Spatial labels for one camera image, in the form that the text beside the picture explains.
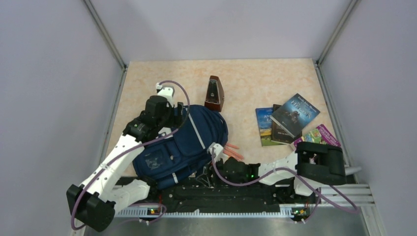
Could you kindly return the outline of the navy blue student backpack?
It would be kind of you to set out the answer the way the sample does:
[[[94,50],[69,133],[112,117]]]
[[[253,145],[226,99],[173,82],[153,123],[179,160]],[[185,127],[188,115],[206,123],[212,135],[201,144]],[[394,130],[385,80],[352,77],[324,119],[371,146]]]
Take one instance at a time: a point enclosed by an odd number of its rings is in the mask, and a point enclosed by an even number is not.
[[[138,177],[156,181],[166,189],[188,178],[211,161],[212,143],[225,145],[228,126],[219,112],[202,105],[185,106],[185,124],[173,136],[145,147],[132,162]]]

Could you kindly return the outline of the dark blue fantasy book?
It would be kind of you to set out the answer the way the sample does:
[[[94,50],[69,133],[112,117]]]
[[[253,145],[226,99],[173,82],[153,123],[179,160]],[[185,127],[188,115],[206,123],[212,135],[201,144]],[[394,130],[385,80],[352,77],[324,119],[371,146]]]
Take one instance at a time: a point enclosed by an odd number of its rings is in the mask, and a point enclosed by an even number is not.
[[[299,93],[296,93],[274,111],[270,118],[289,136],[295,138],[319,113],[320,110],[318,108],[313,106]]]

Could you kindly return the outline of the purple colourful children's book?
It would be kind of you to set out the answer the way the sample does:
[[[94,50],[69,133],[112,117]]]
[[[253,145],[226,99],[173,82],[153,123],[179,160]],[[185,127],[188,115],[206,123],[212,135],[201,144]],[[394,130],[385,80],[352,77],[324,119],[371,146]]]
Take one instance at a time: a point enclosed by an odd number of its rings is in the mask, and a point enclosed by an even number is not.
[[[296,139],[291,143],[291,148],[295,150],[297,145],[301,142],[310,142],[316,144],[332,145],[336,147],[341,147],[339,141],[332,135],[332,133],[323,125],[320,124],[315,129],[310,132],[302,135],[300,138]]]

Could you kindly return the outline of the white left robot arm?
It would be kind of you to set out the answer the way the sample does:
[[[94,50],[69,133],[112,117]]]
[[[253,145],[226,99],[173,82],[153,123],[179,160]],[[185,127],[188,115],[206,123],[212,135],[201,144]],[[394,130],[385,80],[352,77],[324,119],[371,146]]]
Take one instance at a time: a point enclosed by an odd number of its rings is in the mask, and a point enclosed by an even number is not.
[[[135,179],[116,189],[123,172],[146,146],[165,140],[183,124],[182,102],[173,95],[152,95],[138,117],[129,121],[113,150],[93,173],[79,185],[71,185],[66,197],[71,214],[71,228],[88,226],[104,231],[121,210],[143,200],[152,203],[158,191],[145,180]]]

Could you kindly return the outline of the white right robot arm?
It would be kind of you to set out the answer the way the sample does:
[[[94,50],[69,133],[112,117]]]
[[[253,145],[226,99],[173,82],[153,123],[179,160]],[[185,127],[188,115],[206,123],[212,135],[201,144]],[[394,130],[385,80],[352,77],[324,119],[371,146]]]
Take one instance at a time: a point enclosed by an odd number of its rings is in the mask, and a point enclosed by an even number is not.
[[[288,195],[295,203],[301,203],[324,185],[340,186],[347,183],[343,150],[337,146],[300,142],[287,157],[260,164],[256,169],[258,178],[244,183],[231,182],[221,175],[216,163],[220,160],[222,150],[223,147],[217,143],[213,143],[209,149],[213,169],[222,181],[231,186],[243,187],[258,182],[275,185],[279,181],[294,178],[294,185],[288,189]]]

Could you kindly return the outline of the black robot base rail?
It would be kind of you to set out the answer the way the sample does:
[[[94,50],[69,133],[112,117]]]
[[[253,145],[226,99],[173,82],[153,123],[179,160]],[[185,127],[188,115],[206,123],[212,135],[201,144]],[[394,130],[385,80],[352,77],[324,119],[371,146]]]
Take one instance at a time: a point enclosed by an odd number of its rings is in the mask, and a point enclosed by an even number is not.
[[[117,217],[154,219],[205,217],[279,217],[305,219],[316,203],[315,194],[301,196],[292,190],[291,180],[283,185],[256,183],[246,187],[219,183],[205,186],[195,178],[183,180],[172,187],[153,191],[145,200],[121,210]]]

